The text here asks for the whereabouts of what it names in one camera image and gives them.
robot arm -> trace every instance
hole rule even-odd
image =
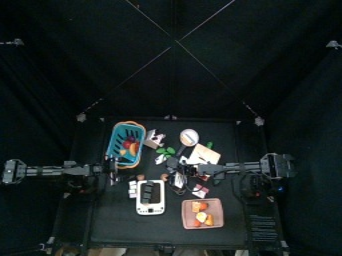
[[[12,159],[6,162],[0,183],[6,185],[19,184],[26,177],[60,176],[63,174],[75,176],[91,176],[98,175],[102,172],[103,166],[79,166],[75,161],[66,161],[63,166],[28,167],[22,160]]]

teal basket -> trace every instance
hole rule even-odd
[[[138,150],[135,150],[135,145],[133,145],[133,149],[123,147],[123,143],[127,140],[127,137],[131,136],[135,138],[134,143],[139,142]],[[121,159],[118,163],[119,169],[134,168],[139,164],[142,148],[145,145],[145,136],[145,127],[134,121],[119,122],[114,126],[106,156]]]

orange object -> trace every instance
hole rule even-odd
[[[193,202],[193,212],[199,212],[199,209],[201,209],[201,203]]]
[[[207,203],[201,203],[199,210],[205,211],[205,210],[207,210],[207,208],[209,208],[209,204]]]
[[[195,227],[201,227],[201,222],[199,222],[198,219],[194,220],[194,226],[195,226]]]
[[[213,218],[213,215],[211,215],[211,214],[207,215],[207,219],[206,219],[206,221],[205,221],[205,224],[206,224],[207,226],[214,226],[214,218]]]

black table surface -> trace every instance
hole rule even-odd
[[[79,163],[94,163],[103,160],[109,147],[113,127],[119,121],[129,119],[106,118],[82,123],[74,142],[71,158]],[[134,119],[146,130],[159,129],[166,134],[165,147],[181,147],[179,134],[185,129],[194,129],[199,134],[199,143],[214,143],[213,149],[221,153],[219,164],[230,162],[254,162],[266,153],[264,133],[253,122],[226,120],[185,119],[163,120],[155,118]],[[185,150],[190,156],[193,148]],[[142,158],[137,168],[121,170],[119,175],[145,174],[147,180],[161,179],[167,173],[165,164],[155,165],[155,150],[143,147]],[[162,215],[142,216],[137,213],[135,199],[129,197],[129,182],[110,186],[107,180],[105,192],[98,200],[90,244],[97,246],[157,246],[197,247],[215,249],[238,249],[246,246],[246,224],[244,207],[234,197],[233,189],[237,175],[226,175],[226,179],[210,189],[206,198],[219,198],[223,206],[225,225],[221,228],[187,230],[182,222],[182,202],[198,199],[190,191],[183,196],[175,194],[166,184],[166,211]],[[190,178],[190,187],[197,181]]]

black tent enclosure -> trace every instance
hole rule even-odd
[[[277,209],[290,255],[342,255],[342,2],[4,0],[0,7],[0,162],[98,163],[115,123],[127,120],[147,131],[161,128],[174,148],[182,129],[195,129],[201,143],[214,141],[221,164],[289,153],[298,174],[286,180]],[[137,172],[157,168],[151,152],[145,146]],[[227,213],[241,207],[230,179],[209,193],[222,197],[229,191]],[[249,226],[242,208],[226,217],[226,231],[207,230],[206,243],[206,233],[191,236],[182,219],[173,222],[191,193],[182,198],[170,190],[173,208],[159,217],[175,224],[163,226],[169,236],[154,233],[157,221],[146,243],[135,243],[143,224],[133,201],[121,197],[123,184],[105,189],[101,199],[67,203],[59,182],[2,185],[0,254],[15,248],[44,254],[35,246],[54,232],[78,246],[154,247],[163,237],[166,249],[238,249],[246,240],[238,227]],[[125,211],[102,210],[114,205]],[[74,210],[60,217],[62,208]],[[129,217],[137,237],[123,231]],[[117,229],[103,228],[111,225]]]

